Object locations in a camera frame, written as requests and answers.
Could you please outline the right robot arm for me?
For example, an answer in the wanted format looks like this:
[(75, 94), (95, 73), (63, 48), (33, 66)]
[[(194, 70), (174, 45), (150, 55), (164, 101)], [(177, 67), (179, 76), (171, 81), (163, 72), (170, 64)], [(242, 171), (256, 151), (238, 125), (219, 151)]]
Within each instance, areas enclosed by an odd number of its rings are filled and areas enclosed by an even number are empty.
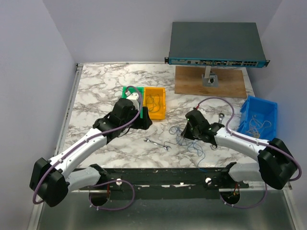
[(200, 140), (215, 147), (226, 147), (254, 160), (253, 163), (235, 162), (227, 166), (226, 173), (221, 175), (221, 183), (227, 188), (241, 181), (263, 181), (270, 187), (281, 190), (298, 170), (293, 156), (277, 138), (272, 141), (250, 138), (227, 130), (220, 123), (210, 124), (197, 109), (188, 112), (185, 117), (187, 124), (182, 137)]

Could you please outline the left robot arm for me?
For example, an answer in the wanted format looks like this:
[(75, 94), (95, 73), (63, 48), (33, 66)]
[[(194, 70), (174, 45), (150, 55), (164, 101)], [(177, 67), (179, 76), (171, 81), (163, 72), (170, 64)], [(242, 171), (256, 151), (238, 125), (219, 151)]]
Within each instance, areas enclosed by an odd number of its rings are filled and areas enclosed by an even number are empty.
[(58, 205), (68, 192), (86, 186), (102, 189), (106, 177), (98, 169), (90, 166), (81, 171), (76, 167), (96, 150), (118, 138), (125, 129), (147, 130), (152, 125), (147, 107), (142, 97), (133, 93), (120, 98), (113, 110), (99, 118), (93, 127), (76, 143), (61, 154), (34, 163), (29, 187), (33, 190), (33, 203), (38, 205), (37, 197), (50, 207)]

